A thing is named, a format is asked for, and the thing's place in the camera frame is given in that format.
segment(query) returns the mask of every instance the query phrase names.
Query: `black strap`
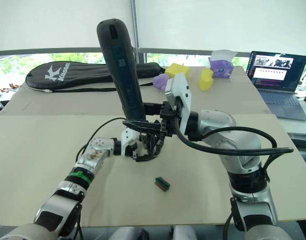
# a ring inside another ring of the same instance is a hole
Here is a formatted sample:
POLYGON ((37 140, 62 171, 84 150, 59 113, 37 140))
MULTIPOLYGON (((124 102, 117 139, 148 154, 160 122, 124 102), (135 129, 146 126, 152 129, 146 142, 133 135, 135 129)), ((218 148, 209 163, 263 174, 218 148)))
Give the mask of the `black strap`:
MULTIPOLYGON (((141 84, 141 87, 152 86, 153 83, 144 83, 141 84)), ((79 88, 79 89, 71 89, 71 90, 52 90, 52 93, 86 93, 86 92, 114 92, 116 88, 114 87, 106 87, 106 88, 79 88)))

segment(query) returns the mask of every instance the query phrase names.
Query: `purple toy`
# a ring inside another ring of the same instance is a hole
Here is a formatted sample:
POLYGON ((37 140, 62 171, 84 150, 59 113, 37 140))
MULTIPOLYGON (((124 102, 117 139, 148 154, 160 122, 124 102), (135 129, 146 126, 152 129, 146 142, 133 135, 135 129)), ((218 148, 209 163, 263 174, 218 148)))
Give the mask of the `purple toy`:
POLYGON ((168 79, 169 76, 166 73, 159 74, 153 78, 153 85, 164 92, 168 79))
POLYGON ((208 59, 211 65, 210 69, 214 72, 213 78, 229 79, 234 69, 234 66, 231 62, 226 60, 211 61, 210 57, 208 59))

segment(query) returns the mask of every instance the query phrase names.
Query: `beige tabletop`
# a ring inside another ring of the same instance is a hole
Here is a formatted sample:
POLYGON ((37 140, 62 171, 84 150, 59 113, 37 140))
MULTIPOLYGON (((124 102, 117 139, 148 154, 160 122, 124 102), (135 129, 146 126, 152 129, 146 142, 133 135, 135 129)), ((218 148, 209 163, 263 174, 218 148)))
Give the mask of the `beige tabletop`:
MULTIPOLYGON (((236 66, 231 78, 215 78, 207 91, 198 88, 203 67, 190 67, 188 83, 192 92, 192 110, 222 110, 231 114, 267 114, 269 108, 242 67, 236 66)), ((140 84, 152 79, 141 79, 140 84)), ((111 88, 113 83, 94 83, 77 88, 111 88)), ((141 87, 144 102, 161 103, 165 94, 154 86, 141 87)), ((12 97, 1 115, 122 115, 117 92, 45 93, 24 84, 12 97)))
MULTIPOLYGON (((271 134, 280 147, 294 147, 272 114, 234 114, 240 126, 271 134)), ((0 116, 0 225, 30 223, 39 207, 74 165, 78 149, 113 116, 0 116)), ((119 137, 119 121, 102 137, 119 137)), ((270 144, 262 139, 262 147, 270 144)), ((279 220, 306 219, 306 164, 299 152, 269 167, 279 220)), ((83 226, 222 224, 230 213, 228 176, 217 155, 194 150, 176 136, 160 156, 136 163, 105 160, 83 201, 83 226), (154 185, 163 177, 170 190, 154 185)))

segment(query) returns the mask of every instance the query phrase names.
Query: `small green object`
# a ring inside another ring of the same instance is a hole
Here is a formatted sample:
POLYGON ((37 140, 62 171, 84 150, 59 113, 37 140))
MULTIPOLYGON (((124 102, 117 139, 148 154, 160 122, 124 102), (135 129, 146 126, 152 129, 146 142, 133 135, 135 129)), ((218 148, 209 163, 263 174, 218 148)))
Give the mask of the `small green object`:
POLYGON ((88 184, 91 184, 91 180, 88 179, 88 177, 85 176, 84 173, 83 173, 82 171, 78 171, 78 172, 75 172, 75 173, 74 173, 74 172, 70 172, 70 173, 69 173, 69 176, 75 176, 75 177, 81 178, 81 179, 87 181, 88 184))
POLYGON ((155 178, 155 181, 158 182, 159 184, 161 184, 164 188, 166 188, 167 190, 170 187, 170 184, 168 182, 166 182, 162 177, 157 177, 155 178))

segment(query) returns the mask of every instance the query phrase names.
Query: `laptop keyboard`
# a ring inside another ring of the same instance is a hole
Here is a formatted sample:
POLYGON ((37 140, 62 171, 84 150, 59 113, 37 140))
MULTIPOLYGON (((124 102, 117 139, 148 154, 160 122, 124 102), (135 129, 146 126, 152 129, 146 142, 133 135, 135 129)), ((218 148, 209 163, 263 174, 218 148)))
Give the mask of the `laptop keyboard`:
POLYGON ((267 92, 260 91, 259 92, 264 99, 264 101, 268 104, 278 104, 278 105, 290 105, 290 106, 299 106, 299 102, 296 99, 293 99, 292 94, 284 94, 277 92, 267 92))

